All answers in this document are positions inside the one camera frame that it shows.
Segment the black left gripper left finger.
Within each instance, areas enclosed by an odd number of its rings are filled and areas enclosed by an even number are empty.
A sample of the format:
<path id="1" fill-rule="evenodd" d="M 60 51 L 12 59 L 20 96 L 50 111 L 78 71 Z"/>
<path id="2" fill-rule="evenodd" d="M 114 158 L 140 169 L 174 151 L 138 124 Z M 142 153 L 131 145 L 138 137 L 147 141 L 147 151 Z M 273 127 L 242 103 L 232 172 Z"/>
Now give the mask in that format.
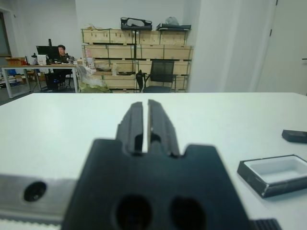
<path id="1" fill-rule="evenodd" d="M 121 141 L 123 152 L 129 155 L 142 154 L 143 106 L 133 103 L 117 127 L 117 140 Z"/>

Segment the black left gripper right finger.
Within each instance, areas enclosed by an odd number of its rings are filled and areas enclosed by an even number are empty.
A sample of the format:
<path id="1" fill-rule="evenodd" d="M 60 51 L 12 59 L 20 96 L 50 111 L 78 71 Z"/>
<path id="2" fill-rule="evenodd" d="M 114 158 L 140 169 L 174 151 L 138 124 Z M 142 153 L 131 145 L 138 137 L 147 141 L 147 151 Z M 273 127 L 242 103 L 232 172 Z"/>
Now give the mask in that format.
<path id="1" fill-rule="evenodd" d="M 163 106 L 148 100 L 148 151 L 180 157 L 176 130 Z"/>

